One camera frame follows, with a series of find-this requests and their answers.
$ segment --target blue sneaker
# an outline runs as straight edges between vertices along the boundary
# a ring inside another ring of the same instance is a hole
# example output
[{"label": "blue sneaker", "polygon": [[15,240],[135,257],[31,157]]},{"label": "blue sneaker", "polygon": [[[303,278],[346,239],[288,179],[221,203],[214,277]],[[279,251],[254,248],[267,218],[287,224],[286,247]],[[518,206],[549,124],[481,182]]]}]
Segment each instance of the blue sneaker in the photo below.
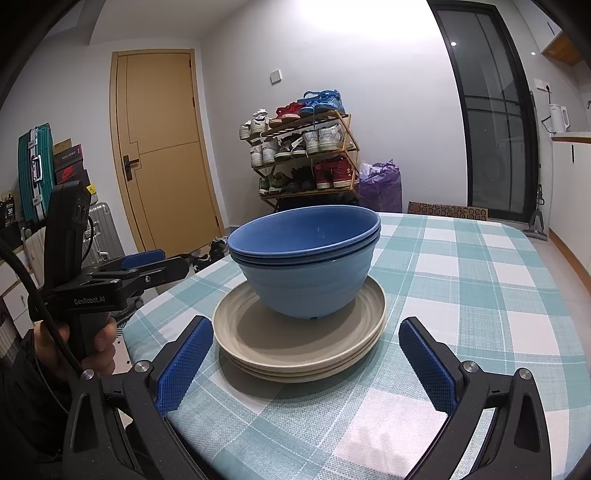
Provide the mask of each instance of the blue sneaker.
[{"label": "blue sneaker", "polygon": [[[313,97],[305,98],[306,95],[315,95]],[[306,106],[300,109],[300,118],[304,118],[305,116],[314,115],[314,107],[320,100],[320,92],[306,92],[304,94],[304,98],[298,100],[298,103],[305,103]]]},{"label": "blue sneaker", "polygon": [[340,100],[340,93],[338,90],[324,90],[320,92],[320,100],[314,106],[314,113],[328,112],[329,110],[337,110],[344,114],[345,108],[343,102]]}]

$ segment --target wall outlet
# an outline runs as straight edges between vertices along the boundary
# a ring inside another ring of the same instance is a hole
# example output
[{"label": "wall outlet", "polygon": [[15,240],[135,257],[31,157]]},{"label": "wall outlet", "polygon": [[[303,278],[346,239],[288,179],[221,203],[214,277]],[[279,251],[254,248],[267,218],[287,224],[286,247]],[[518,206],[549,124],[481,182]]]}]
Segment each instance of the wall outlet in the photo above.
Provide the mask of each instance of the wall outlet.
[{"label": "wall outlet", "polygon": [[550,91],[550,93],[552,93],[552,87],[550,86],[550,84],[544,80],[538,80],[535,79],[535,87],[538,90],[542,90],[543,92],[547,92],[548,90]]},{"label": "wall outlet", "polygon": [[281,81],[281,70],[271,72],[271,85],[275,85]]}]

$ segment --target plastic bag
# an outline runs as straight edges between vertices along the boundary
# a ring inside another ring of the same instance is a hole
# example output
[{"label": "plastic bag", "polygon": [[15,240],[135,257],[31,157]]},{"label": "plastic bag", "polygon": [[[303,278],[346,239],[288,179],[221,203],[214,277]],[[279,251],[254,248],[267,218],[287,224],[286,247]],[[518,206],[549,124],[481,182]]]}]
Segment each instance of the plastic bag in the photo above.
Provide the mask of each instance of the plastic bag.
[{"label": "plastic bag", "polygon": [[402,179],[394,160],[361,164],[359,205],[374,212],[402,213]]}]

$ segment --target table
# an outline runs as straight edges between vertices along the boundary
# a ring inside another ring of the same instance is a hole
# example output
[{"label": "table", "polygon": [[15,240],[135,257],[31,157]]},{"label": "table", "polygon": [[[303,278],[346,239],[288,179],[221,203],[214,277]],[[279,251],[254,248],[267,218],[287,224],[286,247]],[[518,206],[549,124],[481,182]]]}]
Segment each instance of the table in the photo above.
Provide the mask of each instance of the table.
[{"label": "table", "polygon": [[[485,371],[534,374],[546,414],[553,478],[591,442],[591,379],[579,337],[550,273],[518,230],[493,222],[382,213],[369,274],[384,288],[388,323],[353,367],[281,385],[234,367],[214,341],[180,408],[168,418],[229,480],[404,477],[445,420],[398,344],[418,317],[439,342]],[[196,314],[244,281],[229,257],[147,303],[124,329],[130,358],[152,360]],[[482,415],[454,478],[486,434]]]}]

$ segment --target blue bowl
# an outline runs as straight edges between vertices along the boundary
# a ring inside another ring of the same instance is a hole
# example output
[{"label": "blue bowl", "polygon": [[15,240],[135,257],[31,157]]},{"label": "blue bowl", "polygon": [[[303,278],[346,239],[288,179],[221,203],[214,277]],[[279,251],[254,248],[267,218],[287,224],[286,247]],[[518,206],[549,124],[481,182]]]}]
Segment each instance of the blue bowl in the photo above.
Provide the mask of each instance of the blue bowl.
[{"label": "blue bowl", "polygon": [[236,263],[270,309],[298,319],[321,318],[355,298],[368,275],[377,242],[345,257],[311,265]]},{"label": "blue bowl", "polygon": [[231,252],[257,258],[294,258],[358,243],[380,227],[379,215],[352,205],[319,205],[267,215],[228,239]]},{"label": "blue bowl", "polygon": [[293,266],[293,265],[310,265],[312,263],[318,262],[325,262],[327,260],[336,260],[341,257],[346,257],[351,253],[355,253],[362,248],[367,247],[369,244],[373,243],[375,240],[379,239],[381,228],[368,238],[361,240],[355,244],[347,245],[338,250],[333,250],[330,252],[322,252],[319,254],[309,255],[306,257],[293,257],[293,258],[281,258],[281,257],[250,257],[249,255],[241,255],[237,252],[230,251],[230,256],[235,261],[240,261],[250,265],[286,265],[286,266]]}]

